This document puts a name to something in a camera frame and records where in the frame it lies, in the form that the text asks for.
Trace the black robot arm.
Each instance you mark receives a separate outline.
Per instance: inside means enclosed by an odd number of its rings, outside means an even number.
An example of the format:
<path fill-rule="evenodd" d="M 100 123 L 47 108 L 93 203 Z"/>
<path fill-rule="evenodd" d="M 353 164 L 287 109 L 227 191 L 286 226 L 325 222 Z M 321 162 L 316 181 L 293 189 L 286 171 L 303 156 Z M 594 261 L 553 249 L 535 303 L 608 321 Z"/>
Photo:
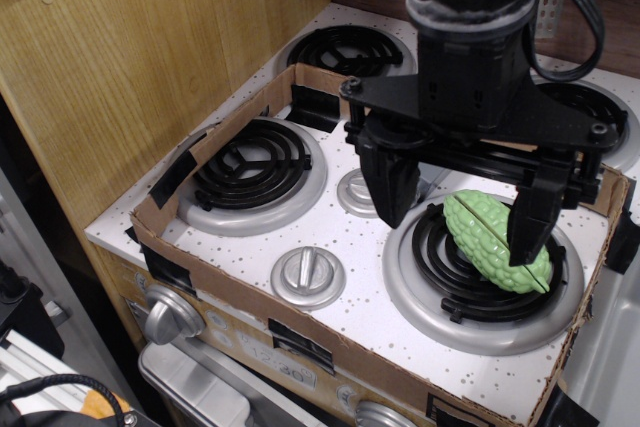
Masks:
<path fill-rule="evenodd" d="M 574 0 L 597 45 L 593 0 Z M 606 124 L 534 83 L 538 0 L 406 0 L 418 31 L 414 75 L 352 78 L 347 140 L 378 216 L 397 227 L 422 163 L 514 184 L 508 218 L 512 265 L 534 261 L 562 209 L 592 203 L 602 155 L 618 141 Z"/>

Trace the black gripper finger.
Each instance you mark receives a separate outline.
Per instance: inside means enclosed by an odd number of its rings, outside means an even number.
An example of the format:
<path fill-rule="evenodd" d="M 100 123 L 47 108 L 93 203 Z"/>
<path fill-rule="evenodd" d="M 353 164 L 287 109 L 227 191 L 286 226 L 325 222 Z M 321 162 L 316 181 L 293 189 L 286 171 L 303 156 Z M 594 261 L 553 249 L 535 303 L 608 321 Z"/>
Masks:
<path fill-rule="evenodd" d="M 572 164 L 542 157 L 516 187 L 508 218 L 510 266 L 532 264 L 549 239 L 559 217 Z"/>
<path fill-rule="evenodd" d="M 416 197 L 418 162 L 384 147 L 366 131 L 358 135 L 358 155 L 378 217 L 391 228 L 397 228 Z"/>

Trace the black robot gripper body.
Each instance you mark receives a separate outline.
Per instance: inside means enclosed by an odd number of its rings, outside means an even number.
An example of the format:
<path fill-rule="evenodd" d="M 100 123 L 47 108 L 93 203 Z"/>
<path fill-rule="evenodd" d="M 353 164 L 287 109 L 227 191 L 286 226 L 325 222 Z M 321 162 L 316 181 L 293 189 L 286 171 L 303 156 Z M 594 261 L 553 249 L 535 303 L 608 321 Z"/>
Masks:
<path fill-rule="evenodd" d="M 562 207 L 599 194 L 602 156 L 618 134 L 542 92 L 530 74 L 529 33 L 443 42 L 421 36 L 413 75 L 351 78 L 340 89 L 347 139 L 369 133 L 407 158 L 513 184 L 542 157 L 572 164 Z"/>

